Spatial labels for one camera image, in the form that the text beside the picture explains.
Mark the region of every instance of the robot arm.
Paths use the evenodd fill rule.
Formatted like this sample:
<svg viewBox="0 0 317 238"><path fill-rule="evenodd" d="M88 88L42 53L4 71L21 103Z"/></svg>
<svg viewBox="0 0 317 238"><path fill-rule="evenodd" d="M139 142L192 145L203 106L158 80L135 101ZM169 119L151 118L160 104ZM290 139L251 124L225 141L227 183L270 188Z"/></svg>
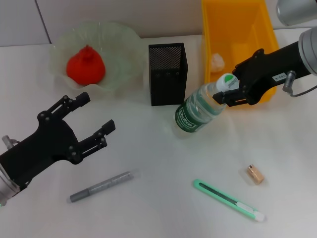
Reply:
<svg viewBox="0 0 317 238"><path fill-rule="evenodd" d="M286 25L317 18L317 0L279 0L277 14ZM292 95L294 79L309 74L317 76L317 27L301 34L298 42L266 55L263 49L236 65L233 74L240 80L239 89L219 92L213 98L228 106L254 105L263 94L277 85Z"/></svg>
<svg viewBox="0 0 317 238"><path fill-rule="evenodd" d="M79 164L87 156L107 146L105 135L115 130L108 121L92 136L78 142L73 130L63 120L70 112L90 102L86 92L72 100L64 96L47 111L38 114L39 127L21 142L2 139L8 151L0 155L0 205L21 192L32 178L53 163L67 160Z"/></svg>

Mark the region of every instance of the green box cutter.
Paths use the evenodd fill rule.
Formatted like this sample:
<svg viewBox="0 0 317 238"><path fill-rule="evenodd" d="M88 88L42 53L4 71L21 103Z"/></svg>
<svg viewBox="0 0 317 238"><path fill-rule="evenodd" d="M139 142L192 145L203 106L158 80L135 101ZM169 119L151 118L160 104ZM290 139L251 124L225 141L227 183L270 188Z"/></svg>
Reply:
<svg viewBox="0 0 317 238"><path fill-rule="evenodd" d="M242 214L256 220L257 222L263 222L265 220L265 215L259 212L257 209L254 209L246 204L238 201L237 199L221 192L215 187L210 186L209 184L197 179L194 181L194 187L208 194L209 196L217 199L219 202L222 202L229 207L241 212Z"/></svg>

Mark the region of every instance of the bottle cap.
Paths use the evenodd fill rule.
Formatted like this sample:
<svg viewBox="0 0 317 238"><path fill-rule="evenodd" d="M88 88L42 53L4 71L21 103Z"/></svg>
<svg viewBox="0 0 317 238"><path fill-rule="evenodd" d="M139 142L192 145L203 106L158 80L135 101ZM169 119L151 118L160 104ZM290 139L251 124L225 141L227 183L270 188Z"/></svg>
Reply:
<svg viewBox="0 0 317 238"><path fill-rule="evenodd" d="M239 80L231 73L225 73L216 83L216 88L219 92L226 92L239 88Z"/></svg>

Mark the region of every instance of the cable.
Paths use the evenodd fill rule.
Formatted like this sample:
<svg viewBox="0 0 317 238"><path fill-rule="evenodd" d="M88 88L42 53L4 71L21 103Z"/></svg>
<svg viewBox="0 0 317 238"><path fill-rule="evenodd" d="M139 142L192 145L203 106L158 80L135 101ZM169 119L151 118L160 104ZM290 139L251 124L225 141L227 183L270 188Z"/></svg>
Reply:
<svg viewBox="0 0 317 238"><path fill-rule="evenodd" d="M290 94L290 95L291 95L291 97L296 98L296 97L299 97L299 96L303 96L303 95L305 95L307 93L310 93L310 92L312 92L315 89L317 89L317 85L315 87L305 91L305 92L302 92L302 93L299 93L299 94L295 94L295 95L293 95L293 94Z"/></svg>

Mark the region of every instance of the yellow container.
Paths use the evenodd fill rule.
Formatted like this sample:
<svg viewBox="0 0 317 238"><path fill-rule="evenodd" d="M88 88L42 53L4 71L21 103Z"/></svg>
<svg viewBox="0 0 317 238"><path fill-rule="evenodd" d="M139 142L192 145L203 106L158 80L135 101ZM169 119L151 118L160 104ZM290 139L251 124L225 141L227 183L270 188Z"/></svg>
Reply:
<svg viewBox="0 0 317 238"><path fill-rule="evenodd" d="M232 72L260 48L266 54L279 49L265 0L202 0L202 6L205 83ZM222 56L225 69L211 73L211 56L216 53ZM275 88L267 91L260 103L269 101L275 92Z"/></svg>

